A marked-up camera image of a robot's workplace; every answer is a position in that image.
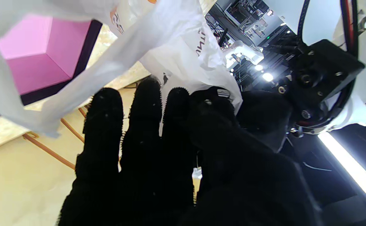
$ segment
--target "white plastic bag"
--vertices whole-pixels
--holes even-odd
[[[239,89],[233,77],[229,77],[223,68],[223,63],[218,61],[218,50],[213,50],[215,54],[211,54],[210,50],[197,56],[193,46],[187,45],[191,36],[185,42],[187,34],[197,33],[205,23],[198,0],[159,0],[153,8],[130,10],[133,12],[130,14],[130,24],[123,28],[119,21],[112,22],[116,19],[112,12],[128,2],[20,0],[15,6],[12,0],[0,1],[0,36],[28,12],[76,20],[96,18],[123,33],[92,67],[46,101],[41,111],[23,109],[11,72],[0,56],[0,115],[28,129],[56,137],[61,117],[123,74],[144,55],[141,62],[147,70],[158,77],[163,78],[163,73],[170,77],[165,88],[184,83],[192,92],[213,85],[222,86],[231,92],[234,106],[239,107]]]
[[[150,11],[148,0],[121,0],[111,13],[110,30],[117,36]],[[199,4],[197,14],[202,14]],[[150,50],[140,62],[162,83],[163,105],[174,87],[184,87],[189,93],[219,86],[230,92],[236,112],[242,102],[236,80],[226,69],[226,58],[220,50],[204,17],[196,30],[187,30],[180,37]]]

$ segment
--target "gloved hand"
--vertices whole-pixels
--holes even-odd
[[[272,142],[279,148],[286,136],[290,112],[279,108],[285,103],[276,103],[273,97],[265,98],[269,100],[265,104],[243,97],[239,114],[243,110],[241,116],[248,113],[249,118],[239,121],[229,100],[215,92],[199,91],[191,97],[186,125],[192,143],[203,153],[203,177],[197,206],[189,210],[181,226],[321,225],[300,168],[269,145]],[[275,107],[276,113],[265,112]],[[242,126],[243,120],[253,123]],[[274,127],[283,135],[275,136]]]
[[[58,225],[174,225],[193,206],[195,153],[182,124],[189,113],[189,94],[183,88],[169,93],[162,137],[160,95],[160,85],[151,77],[138,85],[129,129],[122,136],[120,94],[109,88],[95,94],[84,124],[77,178]]]

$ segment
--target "red cable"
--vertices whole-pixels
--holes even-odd
[[[348,11],[348,24],[349,24],[349,32],[350,32],[350,39],[351,39],[351,44],[350,46],[347,46],[348,49],[352,49],[353,50],[353,26],[351,23],[351,11],[349,10],[349,1],[345,0],[345,5],[346,5],[346,10]]]

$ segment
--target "black frame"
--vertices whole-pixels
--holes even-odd
[[[73,79],[75,79],[81,72],[85,70],[92,50],[94,49],[95,42],[97,41],[98,35],[100,34],[101,27],[102,23],[98,20],[91,21],[87,36],[85,37],[83,48],[81,49],[80,57],[78,58],[76,69],[74,70],[73,77],[65,82],[21,95],[21,101],[24,106],[57,94],[63,87],[73,81]]]

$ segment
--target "led light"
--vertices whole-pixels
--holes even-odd
[[[334,137],[331,136],[331,134],[321,133],[318,135],[318,138],[366,193],[366,170],[360,166],[360,164],[334,139]]]
[[[262,65],[259,65],[259,64],[256,65],[254,68],[255,68],[255,70],[258,70],[258,71],[263,69]]]
[[[270,73],[265,73],[262,75],[262,78],[265,79],[265,81],[270,82],[274,80],[274,77]]]

